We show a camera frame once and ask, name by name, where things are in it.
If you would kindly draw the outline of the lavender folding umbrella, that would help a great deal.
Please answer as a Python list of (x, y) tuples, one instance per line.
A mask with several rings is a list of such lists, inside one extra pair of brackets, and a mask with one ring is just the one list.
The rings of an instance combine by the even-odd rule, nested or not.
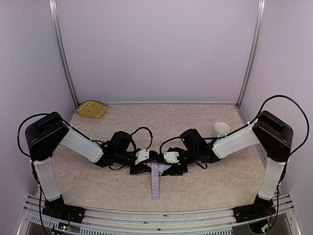
[(152, 189), (152, 200), (160, 199), (160, 186), (159, 177), (164, 171), (168, 170), (172, 165), (158, 162), (145, 163), (146, 166), (151, 168), (151, 189)]

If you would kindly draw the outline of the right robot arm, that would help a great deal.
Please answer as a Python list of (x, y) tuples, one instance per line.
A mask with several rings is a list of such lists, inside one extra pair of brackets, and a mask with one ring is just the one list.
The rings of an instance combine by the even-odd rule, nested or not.
[[(187, 128), (199, 128), (204, 134), (215, 121), (232, 128), (240, 118), (230, 105), (162, 104), (159, 112), (158, 140), (170, 138)], [(288, 193), (298, 210), (312, 203), (312, 138), (290, 158), (288, 172), (280, 186)], [(261, 156), (255, 146), (236, 152), (211, 164), (203, 171), (195, 165), (183, 178), (160, 179), (160, 207), (164, 211), (218, 208), (252, 202), (264, 174)]]

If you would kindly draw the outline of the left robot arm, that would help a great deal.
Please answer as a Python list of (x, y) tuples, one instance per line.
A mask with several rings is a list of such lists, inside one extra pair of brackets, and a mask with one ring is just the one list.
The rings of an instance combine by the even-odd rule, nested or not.
[(36, 114), (38, 120), (25, 129), (28, 156), (36, 181), (47, 206), (63, 206), (52, 167), (52, 156), (58, 146), (63, 146), (98, 167), (114, 164), (134, 167), (149, 159), (149, 149), (137, 148), (133, 136), (116, 132), (107, 142), (93, 140), (78, 131), (58, 112)]

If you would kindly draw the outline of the light blue mug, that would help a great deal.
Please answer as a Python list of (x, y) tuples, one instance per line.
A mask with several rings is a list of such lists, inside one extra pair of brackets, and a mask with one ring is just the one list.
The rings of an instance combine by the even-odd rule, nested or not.
[(217, 122), (213, 126), (212, 137), (218, 138), (227, 135), (230, 132), (230, 127), (224, 122)]

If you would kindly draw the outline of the yellow woven mat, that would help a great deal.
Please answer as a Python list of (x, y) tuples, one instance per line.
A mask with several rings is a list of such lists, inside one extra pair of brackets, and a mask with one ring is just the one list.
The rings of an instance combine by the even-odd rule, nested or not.
[(109, 105), (97, 100), (86, 100), (82, 102), (75, 110), (76, 114), (86, 118), (100, 119), (109, 109)]

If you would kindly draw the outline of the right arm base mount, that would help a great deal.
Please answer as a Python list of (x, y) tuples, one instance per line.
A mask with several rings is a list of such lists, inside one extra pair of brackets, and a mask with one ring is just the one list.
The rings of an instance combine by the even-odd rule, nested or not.
[(233, 209), (234, 216), (237, 223), (255, 220), (275, 214), (276, 209), (274, 206), (265, 207), (263, 205), (249, 204), (245, 206), (235, 207)]

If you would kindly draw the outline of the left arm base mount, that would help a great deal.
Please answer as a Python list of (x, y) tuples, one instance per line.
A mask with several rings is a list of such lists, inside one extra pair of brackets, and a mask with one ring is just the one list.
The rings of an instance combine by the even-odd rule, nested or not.
[(81, 224), (85, 214), (85, 208), (66, 204), (62, 205), (60, 208), (53, 209), (45, 206), (42, 213), (52, 218)]

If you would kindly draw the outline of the front aluminium rail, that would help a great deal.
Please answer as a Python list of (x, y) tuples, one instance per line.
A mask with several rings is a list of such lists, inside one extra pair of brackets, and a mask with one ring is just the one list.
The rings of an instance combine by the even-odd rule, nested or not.
[(38, 196), (29, 195), (20, 216), (16, 234), (65, 235), (231, 235), (249, 234), (249, 222), (236, 222), (231, 207), (198, 211), (142, 212), (87, 207), (82, 223), (70, 222), (61, 229), (63, 220), (39, 215)]

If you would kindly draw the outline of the right aluminium frame post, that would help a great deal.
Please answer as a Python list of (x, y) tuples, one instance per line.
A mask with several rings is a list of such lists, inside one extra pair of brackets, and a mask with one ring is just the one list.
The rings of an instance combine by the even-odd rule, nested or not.
[(252, 44), (251, 44), (250, 53), (249, 53), (249, 57), (247, 61), (244, 80), (243, 80), (240, 93), (236, 102), (236, 106), (238, 107), (238, 109), (241, 109), (243, 105), (244, 98), (247, 93), (248, 85), (251, 79), (251, 73), (253, 70), (253, 65), (254, 65), (254, 61), (256, 58), (258, 43), (259, 43), (260, 34), (261, 34), (265, 5), (266, 5), (265, 0), (258, 1), (257, 15), (256, 15), (255, 27), (253, 31), (253, 37), (252, 37)]

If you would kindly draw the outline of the aluminium frame post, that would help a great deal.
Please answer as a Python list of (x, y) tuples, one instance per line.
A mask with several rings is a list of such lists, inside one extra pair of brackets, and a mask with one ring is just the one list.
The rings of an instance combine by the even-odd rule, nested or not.
[(58, 47), (58, 51), (59, 51), (59, 55), (60, 55), (60, 59), (62, 63), (62, 68), (65, 74), (66, 84), (69, 89), (69, 94), (70, 94), (72, 103), (74, 107), (77, 108), (79, 105), (79, 99), (78, 99), (78, 95), (74, 87), (74, 82), (72, 80), (68, 61), (67, 61), (66, 50), (65, 50), (64, 43), (63, 43), (61, 25), (60, 25), (60, 20), (59, 20), (59, 15), (58, 15), (57, 1), (49, 0), (49, 8), (50, 8), (52, 23), (53, 23), (53, 27), (55, 31), (57, 47)]
[(249, 53), (249, 57), (247, 61), (244, 80), (243, 80), (240, 93), (236, 102), (236, 106), (238, 107), (238, 109), (241, 109), (243, 105), (244, 98), (247, 93), (248, 85), (251, 79), (251, 73), (253, 70), (253, 65), (254, 65), (254, 61), (256, 58), (258, 43), (259, 43), (260, 34), (261, 34), (265, 5), (266, 5), (265, 0), (258, 1), (257, 15), (256, 15), (255, 27), (253, 31), (253, 37), (252, 37), (252, 44), (251, 44), (250, 53)]

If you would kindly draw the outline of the left aluminium frame post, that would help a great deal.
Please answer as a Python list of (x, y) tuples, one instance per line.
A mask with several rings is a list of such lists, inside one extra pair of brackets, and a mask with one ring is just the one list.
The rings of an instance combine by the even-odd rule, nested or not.
[(72, 103), (74, 107), (77, 108), (79, 105), (79, 99), (78, 99), (78, 95), (74, 87), (74, 82), (72, 80), (68, 61), (67, 61), (66, 50), (65, 50), (64, 43), (63, 43), (61, 25), (60, 25), (60, 20), (59, 20), (59, 15), (58, 15), (57, 1), (49, 0), (49, 8), (50, 8), (52, 23), (53, 23), (53, 27), (55, 31), (57, 47), (58, 47), (58, 51), (59, 51), (59, 55), (60, 55), (60, 59), (62, 63), (62, 68), (65, 74), (66, 84), (69, 89), (69, 94), (70, 94)]

